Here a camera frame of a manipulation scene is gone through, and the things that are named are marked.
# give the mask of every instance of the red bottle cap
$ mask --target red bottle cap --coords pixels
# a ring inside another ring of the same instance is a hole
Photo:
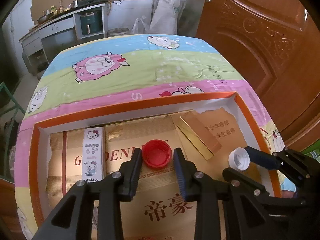
[[[163,168],[171,157],[171,148],[165,141],[151,140],[142,146],[142,158],[150,168]]]

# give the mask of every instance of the hello kitty box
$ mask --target hello kitty box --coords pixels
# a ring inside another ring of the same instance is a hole
[[[104,178],[103,127],[84,130],[82,150],[82,179],[96,182]]]

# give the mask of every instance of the green stripe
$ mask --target green stripe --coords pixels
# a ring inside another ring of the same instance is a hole
[[[170,82],[205,79],[241,80],[243,77],[218,53],[172,50],[139,50],[123,54],[130,66],[121,66],[97,80],[77,83],[76,73],[69,68],[43,77],[37,88],[48,86],[42,106],[33,114],[63,103],[141,89]]]

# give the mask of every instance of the bedsheet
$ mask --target bedsheet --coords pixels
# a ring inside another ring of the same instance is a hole
[[[282,138],[244,78],[203,40],[175,35],[127,35],[62,51],[51,62],[30,100],[17,139],[16,201],[25,235],[37,225],[31,206],[28,158],[35,122],[94,107],[171,95],[237,91],[271,152]]]

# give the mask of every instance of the white bottle cap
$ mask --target white bottle cap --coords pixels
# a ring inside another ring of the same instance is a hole
[[[250,164],[250,157],[243,148],[237,148],[229,155],[229,166],[237,171],[245,171]]]

